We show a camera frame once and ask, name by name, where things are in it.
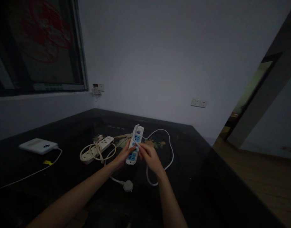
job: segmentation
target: person's left hand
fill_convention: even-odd
[[[125,145],[125,147],[122,149],[122,151],[118,154],[118,156],[113,160],[111,161],[112,164],[114,164],[115,166],[115,170],[118,170],[120,169],[124,163],[126,162],[126,159],[127,157],[129,156],[129,154],[135,150],[135,146],[131,147],[129,149],[129,145],[130,145],[130,139],[127,140],[127,143]]]

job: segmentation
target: wall outlet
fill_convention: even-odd
[[[92,88],[92,93],[93,95],[100,94],[99,88],[98,87]]]
[[[205,108],[206,106],[207,106],[207,102],[206,101],[203,101],[203,100],[199,101],[199,107]]]
[[[191,103],[191,106],[205,108],[207,106],[207,104],[208,104],[207,101],[203,101],[203,100],[199,100],[199,99],[193,99],[192,103]]]
[[[193,99],[191,106],[199,107],[199,99]]]
[[[283,146],[281,149],[284,150],[284,151],[291,152],[291,147]]]
[[[98,84],[98,89],[101,92],[104,92],[104,84]]]
[[[104,92],[104,84],[93,84],[93,88],[98,88],[98,91]]]

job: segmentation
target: power cord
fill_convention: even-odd
[[[91,161],[93,161],[93,160],[95,159],[95,160],[97,160],[97,161],[101,161],[101,163],[103,164],[104,161],[106,161],[106,160],[110,159],[111,157],[113,157],[114,154],[116,153],[116,149],[117,149],[116,145],[115,145],[114,143],[112,143],[112,145],[113,145],[115,148],[114,148],[111,152],[114,151],[114,153],[113,153],[111,156],[109,156],[109,157],[103,158],[103,157],[102,157],[102,154],[101,154],[101,146],[98,145],[98,143],[99,143],[101,140],[103,140],[103,136],[102,136],[102,135],[100,135],[100,136],[98,137],[98,140],[97,140],[97,141],[94,141],[92,144],[87,145],[86,147],[84,147],[84,148],[82,149],[82,151],[80,152],[80,160],[81,160],[81,161],[84,161],[84,162],[88,162],[88,163],[90,163]],[[89,151],[89,154],[91,155],[91,157],[84,158],[84,157],[82,156],[82,153],[84,152],[84,150],[85,150],[86,148],[89,148],[88,151]]]
[[[20,179],[20,180],[18,180],[18,181],[15,181],[15,182],[10,183],[10,184],[7,184],[7,185],[4,185],[3,187],[0,187],[0,189],[5,188],[5,187],[7,187],[7,186],[10,186],[10,185],[12,185],[12,184],[18,183],[18,182],[20,182],[20,181],[23,181],[23,180],[29,178],[30,176],[33,176],[33,175],[35,175],[35,174],[37,174],[37,173],[39,173],[39,172],[41,172],[41,171],[43,171],[43,170],[45,170],[45,169],[51,167],[53,164],[56,163],[56,161],[59,159],[59,157],[60,157],[61,154],[62,154],[62,149],[60,149],[59,147],[55,147],[54,149],[58,149],[58,150],[60,150],[60,154],[59,154],[59,156],[57,157],[57,159],[56,159],[56,160],[55,160],[51,165],[49,165],[49,166],[47,166],[47,167],[45,167],[45,168],[43,168],[43,169],[41,169],[41,170],[39,170],[39,171],[33,173],[33,174],[31,174],[31,175],[29,175],[29,176],[27,176],[27,177],[24,177],[24,178],[22,178],[22,179]]]
[[[136,125],[135,126],[135,128],[134,128],[134,130],[133,130],[133,133],[132,134],[129,134],[122,142],[119,142],[118,143],[118,145],[117,145],[117,147],[118,146],[120,146],[124,141],[126,141],[126,139],[128,138],[128,137],[130,137],[131,135],[135,135],[135,131],[136,131],[136,129],[138,128],[138,126],[139,126],[139,124],[138,125]],[[151,137],[151,135],[152,134],[154,134],[156,131],[159,131],[159,130],[163,130],[163,131],[165,131],[167,134],[168,134],[168,136],[169,136],[169,145],[170,145],[170,147],[171,147],[171,151],[172,151],[172,160],[171,160],[171,162],[165,167],[165,169],[164,170],[167,170],[167,168],[169,168],[170,167],[170,165],[173,163],[173,160],[174,160],[174,151],[173,151],[173,148],[172,148],[172,145],[171,145],[171,137],[170,137],[170,135],[169,135],[169,133],[165,130],[165,129],[157,129],[157,130],[155,130],[155,131],[153,131],[148,137],[143,137],[144,139],[148,139],[149,137]],[[113,152],[113,150],[107,155],[107,158],[110,158],[111,156],[109,156],[111,153]],[[158,185],[158,182],[157,183],[155,183],[155,184],[153,184],[151,181],[150,181],[150,179],[149,179],[149,175],[148,175],[148,165],[146,165],[146,178],[147,178],[147,180],[148,180],[148,182],[149,182],[149,184],[150,185],[152,185],[152,186],[157,186]],[[123,185],[123,188],[124,188],[124,190],[125,191],[132,191],[132,189],[133,189],[133,183],[130,181],[130,180],[127,180],[126,182],[124,182],[124,181],[120,181],[120,180],[117,180],[117,179],[115,179],[115,178],[113,178],[112,176],[110,177],[113,181],[115,181],[115,182],[117,182],[117,183],[119,183],[119,184],[121,184],[121,185]]]

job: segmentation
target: table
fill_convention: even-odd
[[[159,128],[169,132],[174,161],[166,172],[189,227],[283,227],[192,126],[100,109],[0,141],[0,186],[42,169],[44,160],[54,161],[59,154],[57,150],[46,155],[26,152],[18,148],[21,143],[42,138],[57,142],[63,149],[50,168],[0,190],[0,224],[28,224],[58,197],[102,168],[99,161],[85,165],[79,159],[81,149],[91,144],[94,136],[125,135],[136,124],[145,128],[144,136]],[[152,140],[165,167],[171,160],[168,136],[161,131]],[[131,180],[133,192],[127,193],[121,185],[108,180],[86,207],[97,214],[162,226],[159,189],[148,184],[145,170],[146,164],[141,161],[124,166],[113,176]],[[153,173],[149,172],[149,177],[156,181]]]

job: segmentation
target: window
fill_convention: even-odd
[[[0,7],[0,96],[88,89],[76,0]]]

